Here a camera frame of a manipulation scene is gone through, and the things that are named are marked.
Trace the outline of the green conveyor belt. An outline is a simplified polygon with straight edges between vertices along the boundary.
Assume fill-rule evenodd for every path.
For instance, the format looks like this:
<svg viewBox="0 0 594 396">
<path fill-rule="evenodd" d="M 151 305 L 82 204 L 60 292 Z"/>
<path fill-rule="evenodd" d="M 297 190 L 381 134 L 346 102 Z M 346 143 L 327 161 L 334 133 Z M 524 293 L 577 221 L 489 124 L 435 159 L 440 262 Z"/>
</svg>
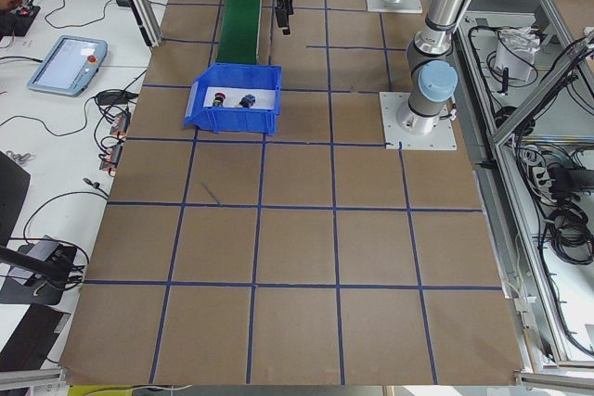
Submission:
<svg viewBox="0 0 594 396">
<path fill-rule="evenodd" d="M 225 0 L 217 62 L 256 64 L 262 0 Z"/>
</svg>

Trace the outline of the black power adapter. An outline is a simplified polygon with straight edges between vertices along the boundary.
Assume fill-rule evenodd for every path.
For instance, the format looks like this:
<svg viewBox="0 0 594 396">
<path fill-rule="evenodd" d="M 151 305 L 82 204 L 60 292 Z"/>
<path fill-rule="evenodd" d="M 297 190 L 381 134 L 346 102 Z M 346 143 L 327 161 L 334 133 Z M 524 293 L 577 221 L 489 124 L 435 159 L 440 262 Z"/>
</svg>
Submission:
<svg viewBox="0 0 594 396">
<path fill-rule="evenodd" d="M 552 189 L 559 192 L 592 192 L 593 171 L 586 168 L 549 167 Z"/>
</svg>

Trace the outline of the blue push button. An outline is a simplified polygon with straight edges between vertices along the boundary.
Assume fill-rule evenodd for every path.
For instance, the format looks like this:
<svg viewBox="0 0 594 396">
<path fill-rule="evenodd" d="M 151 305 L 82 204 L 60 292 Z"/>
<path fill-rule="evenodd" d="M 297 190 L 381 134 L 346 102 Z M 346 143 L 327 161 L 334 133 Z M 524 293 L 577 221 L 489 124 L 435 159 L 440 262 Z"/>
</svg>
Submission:
<svg viewBox="0 0 594 396">
<path fill-rule="evenodd" d="M 254 95 L 245 95 L 238 103 L 239 108 L 250 109 L 254 106 L 256 97 Z"/>
</svg>

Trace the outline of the teach pendant near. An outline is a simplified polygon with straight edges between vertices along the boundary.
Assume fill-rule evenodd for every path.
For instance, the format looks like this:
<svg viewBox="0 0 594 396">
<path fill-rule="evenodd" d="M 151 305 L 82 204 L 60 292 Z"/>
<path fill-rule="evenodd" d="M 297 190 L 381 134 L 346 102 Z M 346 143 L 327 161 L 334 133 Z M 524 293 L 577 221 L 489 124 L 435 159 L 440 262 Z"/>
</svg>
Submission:
<svg viewBox="0 0 594 396">
<path fill-rule="evenodd" d="M 108 53 L 104 40 L 62 35 L 27 82 L 41 93 L 78 96 L 91 82 Z"/>
</svg>

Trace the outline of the black monitor stand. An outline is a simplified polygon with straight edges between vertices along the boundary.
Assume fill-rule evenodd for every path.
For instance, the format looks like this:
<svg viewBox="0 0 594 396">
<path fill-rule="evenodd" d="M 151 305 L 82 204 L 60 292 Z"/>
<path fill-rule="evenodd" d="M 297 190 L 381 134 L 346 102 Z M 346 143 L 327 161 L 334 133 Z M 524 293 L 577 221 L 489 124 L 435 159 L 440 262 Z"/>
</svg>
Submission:
<svg viewBox="0 0 594 396">
<path fill-rule="evenodd" d="M 44 236 L 13 250 L 7 244 L 28 193 L 31 176 L 8 155 L 1 155 L 1 275 L 3 304 L 56 305 L 62 294 L 82 282 L 83 267 L 74 263 L 77 248 Z"/>
</svg>

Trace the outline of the blue plastic bin left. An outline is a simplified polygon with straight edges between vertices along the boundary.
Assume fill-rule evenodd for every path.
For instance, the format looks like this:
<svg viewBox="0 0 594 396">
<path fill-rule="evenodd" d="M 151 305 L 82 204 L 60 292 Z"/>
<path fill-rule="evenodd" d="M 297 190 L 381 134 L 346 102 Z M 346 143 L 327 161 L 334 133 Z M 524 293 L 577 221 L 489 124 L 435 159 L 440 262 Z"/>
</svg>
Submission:
<svg viewBox="0 0 594 396">
<path fill-rule="evenodd" d="M 183 124 L 217 134 L 273 135 L 281 80 L 280 66 L 214 63 L 191 85 Z"/>
</svg>

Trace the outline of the red push button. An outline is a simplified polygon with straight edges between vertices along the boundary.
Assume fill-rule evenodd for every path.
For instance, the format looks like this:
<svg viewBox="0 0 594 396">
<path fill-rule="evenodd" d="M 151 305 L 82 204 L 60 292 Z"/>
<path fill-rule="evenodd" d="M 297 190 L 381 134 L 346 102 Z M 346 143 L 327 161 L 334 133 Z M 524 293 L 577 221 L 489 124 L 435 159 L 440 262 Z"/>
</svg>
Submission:
<svg viewBox="0 0 594 396">
<path fill-rule="evenodd" d="M 226 100 L 226 95 L 222 92 L 216 92 L 213 98 L 213 106 L 214 107 L 222 107 Z"/>
</svg>

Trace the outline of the white foam pad left bin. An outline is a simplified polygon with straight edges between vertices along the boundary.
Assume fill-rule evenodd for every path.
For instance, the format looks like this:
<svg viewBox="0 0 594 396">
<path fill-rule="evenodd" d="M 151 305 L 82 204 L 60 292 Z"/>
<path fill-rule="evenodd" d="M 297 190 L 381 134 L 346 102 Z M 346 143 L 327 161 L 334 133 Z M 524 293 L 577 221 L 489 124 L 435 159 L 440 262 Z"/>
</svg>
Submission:
<svg viewBox="0 0 594 396">
<path fill-rule="evenodd" d="M 254 95 L 256 102 L 252 109 L 273 109 L 277 104 L 277 95 L 275 90 L 265 89 L 242 89 L 223 86 L 208 87 L 203 100 L 204 107 L 213 105 L 213 98 L 216 92 L 222 92 L 226 95 L 224 108 L 237 108 L 238 103 L 245 95 Z"/>
</svg>

